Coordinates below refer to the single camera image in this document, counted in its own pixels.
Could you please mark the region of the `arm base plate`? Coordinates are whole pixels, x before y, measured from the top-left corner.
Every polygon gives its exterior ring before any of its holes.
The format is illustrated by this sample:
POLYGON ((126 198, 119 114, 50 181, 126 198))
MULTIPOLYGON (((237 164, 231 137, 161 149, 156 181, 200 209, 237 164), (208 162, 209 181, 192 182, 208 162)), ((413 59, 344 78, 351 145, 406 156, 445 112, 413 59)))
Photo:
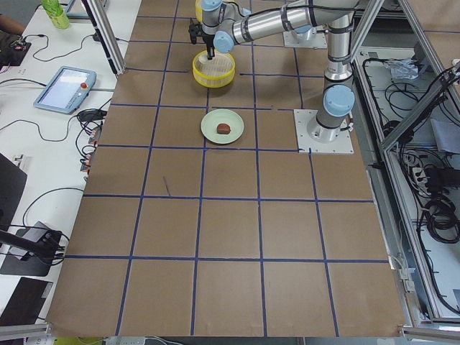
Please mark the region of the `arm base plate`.
POLYGON ((346 121, 337 129, 323 129, 316 121, 315 109, 295 109, 295 130, 299 153, 352 155, 351 134, 346 121))
POLYGON ((295 31, 283 33, 284 46, 293 48, 308 48, 325 50, 326 36, 323 32, 309 31, 298 34, 295 31))

